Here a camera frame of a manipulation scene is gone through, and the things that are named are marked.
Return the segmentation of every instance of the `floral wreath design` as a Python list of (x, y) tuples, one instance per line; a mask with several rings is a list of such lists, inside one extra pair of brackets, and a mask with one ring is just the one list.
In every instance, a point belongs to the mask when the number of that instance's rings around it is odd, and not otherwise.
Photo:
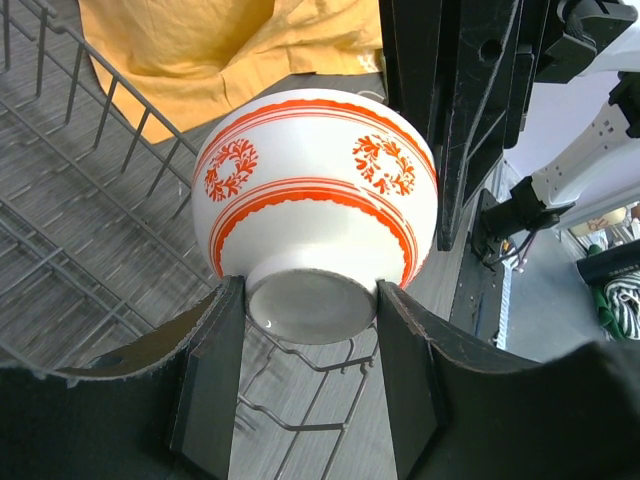
[[(391, 171), (380, 165), (381, 151), (393, 157), (398, 169)], [(380, 193), (405, 196), (413, 191), (416, 179), (413, 165), (402, 155), (400, 147), (393, 140), (380, 135), (366, 135), (357, 140), (353, 154), (356, 156), (356, 168), (360, 170), (360, 175)]]
[[(210, 161), (209, 170), (204, 177), (207, 195), (214, 202), (221, 202), (240, 191), (258, 165), (258, 153), (249, 140), (238, 139), (224, 145)], [(220, 178), (218, 169), (227, 161), (235, 164), (235, 171), (225, 178)]]

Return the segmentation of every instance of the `white wall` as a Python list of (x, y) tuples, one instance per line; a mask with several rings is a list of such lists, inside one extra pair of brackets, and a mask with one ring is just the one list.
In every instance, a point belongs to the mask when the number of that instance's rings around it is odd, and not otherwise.
[[(615, 73), (603, 72), (568, 85), (535, 84), (525, 130), (505, 152), (516, 173), (525, 176), (552, 161), (591, 122), (617, 82)], [(640, 184), (640, 140), (638, 144), (637, 155), (621, 156), (615, 168), (583, 193), (576, 209)]]

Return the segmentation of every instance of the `black cable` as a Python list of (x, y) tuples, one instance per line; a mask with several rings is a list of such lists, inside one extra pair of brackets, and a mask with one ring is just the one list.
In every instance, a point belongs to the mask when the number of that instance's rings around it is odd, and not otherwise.
[(493, 262), (489, 262), (489, 263), (485, 262), (485, 265), (487, 267), (493, 267), (494, 265), (497, 265), (498, 263), (502, 262), (503, 260), (506, 260), (508, 258), (512, 258), (512, 257), (520, 255), (520, 253), (522, 253), (522, 251), (525, 248), (527, 248), (527, 245), (529, 245), (533, 241), (533, 238), (535, 237), (536, 233), (537, 233), (537, 230), (529, 232), (529, 235), (527, 235), (527, 238), (524, 239), (524, 242), (522, 242), (522, 244), (518, 248), (516, 248), (513, 252), (511, 252), (511, 253), (509, 253), (507, 255), (502, 255), (502, 256), (498, 257), (496, 260), (494, 260)]

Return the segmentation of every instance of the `yellow towel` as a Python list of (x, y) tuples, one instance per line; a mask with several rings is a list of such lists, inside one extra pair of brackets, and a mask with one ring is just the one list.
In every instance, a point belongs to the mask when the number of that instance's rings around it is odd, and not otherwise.
[[(84, 36), (179, 130), (224, 115), (292, 73), (379, 71), (377, 0), (79, 0)], [(93, 62), (102, 88), (111, 75)], [(134, 125), (143, 106), (119, 86)], [(171, 137), (153, 116), (144, 137)]]

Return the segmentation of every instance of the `bowl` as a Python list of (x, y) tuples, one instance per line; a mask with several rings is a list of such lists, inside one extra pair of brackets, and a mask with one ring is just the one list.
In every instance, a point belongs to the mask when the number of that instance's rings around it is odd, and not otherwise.
[(247, 314), (300, 344), (342, 341), (376, 316), (376, 281), (406, 287), (433, 240), (433, 155), (400, 115), (356, 94), (255, 99), (204, 142), (193, 176), (198, 244), (246, 279)]

